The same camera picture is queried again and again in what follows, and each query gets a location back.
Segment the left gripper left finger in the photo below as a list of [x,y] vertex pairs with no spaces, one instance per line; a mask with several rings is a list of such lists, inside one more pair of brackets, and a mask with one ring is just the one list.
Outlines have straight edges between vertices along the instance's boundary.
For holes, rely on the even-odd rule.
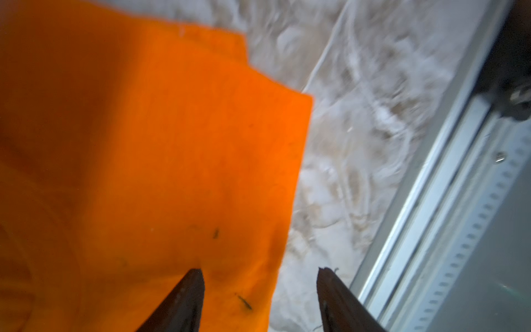
[[204,297],[202,271],[191,269],[136,331],[198,332]]

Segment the orange t-shirt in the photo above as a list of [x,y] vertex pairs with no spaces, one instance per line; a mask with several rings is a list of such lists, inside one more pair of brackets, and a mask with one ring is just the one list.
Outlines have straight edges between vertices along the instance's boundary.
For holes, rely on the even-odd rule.
[[313,107],[242,36],[1,3],[1,330],[135,331],[192,268],[267,331]]

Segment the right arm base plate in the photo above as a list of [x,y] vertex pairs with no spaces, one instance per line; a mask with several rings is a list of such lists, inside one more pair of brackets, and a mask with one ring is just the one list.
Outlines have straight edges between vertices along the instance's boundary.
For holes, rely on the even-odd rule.
[[530,119],[530,2],[515,1],[482,67],[474,94],[503,118]]

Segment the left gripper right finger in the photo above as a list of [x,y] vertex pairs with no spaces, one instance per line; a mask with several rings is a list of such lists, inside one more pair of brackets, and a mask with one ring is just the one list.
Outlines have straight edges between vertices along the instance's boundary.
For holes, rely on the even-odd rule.
[[385,332],[330,268],[319,269],[316,285],[324,332]]

